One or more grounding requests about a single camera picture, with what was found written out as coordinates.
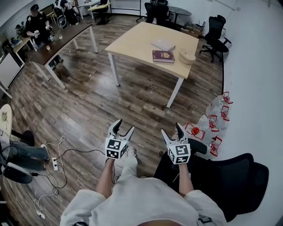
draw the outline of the wooden floor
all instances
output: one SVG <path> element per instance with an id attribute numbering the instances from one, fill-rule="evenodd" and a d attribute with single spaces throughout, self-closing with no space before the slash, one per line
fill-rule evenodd
<path id="1" fill-rule="evenodd" d="M 137 150 L 138 176 L 152 176 L 160 161 L 159 151 L 166 151 L 161 135 L 164 128 L 174 133 L 175 122 L 196 123 L 204 114 L 210 101 L 221 93 L 222 64 L 210 62 L 210 54 L 199 54 L 203 40 L 199 41 L 196 63 L 184 80 L 171 108 L 166 104 L 173 92 L 177 78 L 149 66 L 118 58 L 121 86 L 114 84 L 108 55 L 104 50 L 110 43 L 136 25 L 136 18 L 112 16 L 104 26 L 92 25 L 98 54 L 92 49 L 89 33 L 78 39 L 79 50 L 71 44 L 61 53 L 64 63 L 55 69 L 66 85 L 63 90 L 50 79 L 39 77 L 35 66 L 27 61 L 13 82 L 7 99 L 13 110 L 13 129 L 34 133 L 36 146 L 42 143 L 57 144 L 61 136 L 66 141 L 61 153 L 69 148 L 82 151 L 104 150 L 108 127 L 123 119 L 120 127 L 124 134 L 130 126 L 135 131 L 130 145 Z M 84 23 L 94 23 L 85 19 Z M 50 147 L 50 156 L 57 157 L 56 147 Z M 58 196 L 45 196 L 43 214 L 55 225 L 79 189 L 95 189 L 104 166 L 104 155 L 98 151 L 87 154 L 70 151 L 63 157 L 68 184 Z M 115 171 L 121 172 L 123 160 L 116 161 Z M 52 163 L 48 168 L 63 185 L 63 173 L 54 173 Z M 32 183 L 22 185 L 4 178 L 2 193 L 12 216 L 20 225 L 42 225 L 32 203 L 34 192 L 51 194 L 46 178 L 34 177 Z"/>

